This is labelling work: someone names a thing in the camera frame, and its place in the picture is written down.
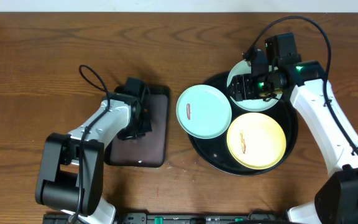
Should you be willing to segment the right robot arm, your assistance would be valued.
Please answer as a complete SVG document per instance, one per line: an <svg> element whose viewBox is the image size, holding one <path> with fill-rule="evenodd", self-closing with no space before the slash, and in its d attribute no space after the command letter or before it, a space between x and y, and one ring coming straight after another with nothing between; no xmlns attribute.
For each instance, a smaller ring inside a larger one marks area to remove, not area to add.
<svg viewBox="0 0 358 224"><path fill-rule="evenodd" d="M287 211L294 223L358 223L358 135L335 99L317 61L296 52L271 56L257 50L227 78L231 100L262 111L262 100L282 95L308 125L323 155L329 180L313 202Z"/></svg>

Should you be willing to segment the yellow plate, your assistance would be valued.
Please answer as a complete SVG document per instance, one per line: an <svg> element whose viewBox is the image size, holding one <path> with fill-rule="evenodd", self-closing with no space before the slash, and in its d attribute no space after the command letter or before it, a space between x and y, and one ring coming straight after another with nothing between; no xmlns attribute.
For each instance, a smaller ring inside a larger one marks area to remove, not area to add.
<svg viewBox="0 0 358 224"><path fill-rule="evenodd" d="M242 166L262 170L283 158L287 139L273 118L262 113L246 113L230 124L226 144L231 156Z"/></svg>

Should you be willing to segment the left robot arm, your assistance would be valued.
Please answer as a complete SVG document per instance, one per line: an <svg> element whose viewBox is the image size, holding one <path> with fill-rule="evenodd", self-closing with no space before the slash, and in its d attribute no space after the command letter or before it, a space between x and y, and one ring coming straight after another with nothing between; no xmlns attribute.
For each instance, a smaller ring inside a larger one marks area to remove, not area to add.
<svg viewBox="0 0 358 224"><path fill-rule="evenodd" d="M38 204L68 213L68 222L113 223L116 209L102 197L104 151L114 138L145 136L150 89L128 78L108 92L99 109L68 134L50 134L44 145L35 189Z"/></svg>

